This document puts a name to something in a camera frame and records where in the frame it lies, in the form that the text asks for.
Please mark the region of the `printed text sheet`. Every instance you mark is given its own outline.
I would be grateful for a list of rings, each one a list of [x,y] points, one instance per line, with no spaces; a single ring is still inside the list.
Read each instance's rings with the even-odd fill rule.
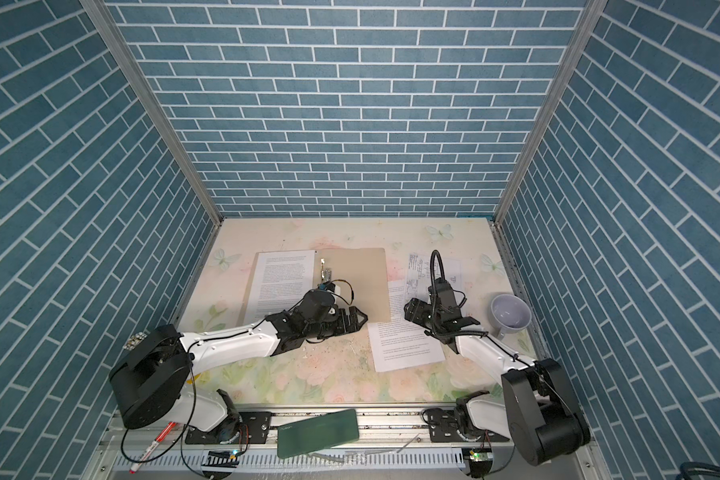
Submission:
[[[422,327],[403,318],[407,299],[406,287],[405,280],[388,283],[392,319],[368,326],[376,372],[418,367],[445,360],[441,344],[425,335]]]
[[[243,323],[287,310],[314,284],[313,250],[262,252],[257,255]]]

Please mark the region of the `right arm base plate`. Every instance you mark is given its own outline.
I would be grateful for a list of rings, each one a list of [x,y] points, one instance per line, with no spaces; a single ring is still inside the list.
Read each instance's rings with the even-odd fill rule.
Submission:
[[[428,427],[430,441],[433,443],[510,441],[508,437],[496,432],[478,429],[468,418],[466,410],[461,407],[453,410],[427,408],[422,410],[420,415]]]

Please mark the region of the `beige paper folder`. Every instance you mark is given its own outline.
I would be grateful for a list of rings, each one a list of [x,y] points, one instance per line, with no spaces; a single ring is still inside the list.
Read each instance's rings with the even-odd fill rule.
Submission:
[[[320,283],[320,259],[324,258],[326,266],[332,270],[332,281],[340,288],[341,297],[337,300],[340,306],[345,306],[350,301],[353,306],[367,314],[371,323],[388,322],[392,319],[384,249],[322,249],[313,251],[315,252],[315,286],[313,288]],[[247,297],[251,280],[246,290]],[[247,297],[241,313],[242,322]]]

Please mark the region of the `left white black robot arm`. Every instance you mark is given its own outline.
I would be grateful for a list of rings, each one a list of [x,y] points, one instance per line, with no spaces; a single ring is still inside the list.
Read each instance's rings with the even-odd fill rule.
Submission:
[[[298,349],[305,340],[324,340],[361,330],[368,316],[355,306],[342,309],[330,291],[308,291],[292,308],[261,321],[217,332],[181,333],[163,325],[139,341],[109,374],[127,429],[157,421],[189,424],[209,432],[229,416],[231,400],[194,395],[187,382],[216,367]]]

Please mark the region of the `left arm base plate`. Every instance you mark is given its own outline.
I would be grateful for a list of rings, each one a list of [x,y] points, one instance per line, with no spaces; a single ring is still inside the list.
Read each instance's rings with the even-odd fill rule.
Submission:
[[[227,416],[212,430],[204,432],[190,427],[185,436],[189,445],[264,444],[272,414],[266,411],[239,412]]]

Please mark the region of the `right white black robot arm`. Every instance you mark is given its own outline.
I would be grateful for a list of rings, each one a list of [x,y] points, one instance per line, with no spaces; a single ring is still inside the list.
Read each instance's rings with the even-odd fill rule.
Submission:
[[[591,431],[565,369],[553,359],[534,360],[511,350],[461,312],[455,290],[438,278],[430,301],[413,298],[404,318],[501,383],[503,402],[487,393],[457,400],[465,436],[490,431],[510,438],[527,463],[537,466],[572,454],[591,441]]]

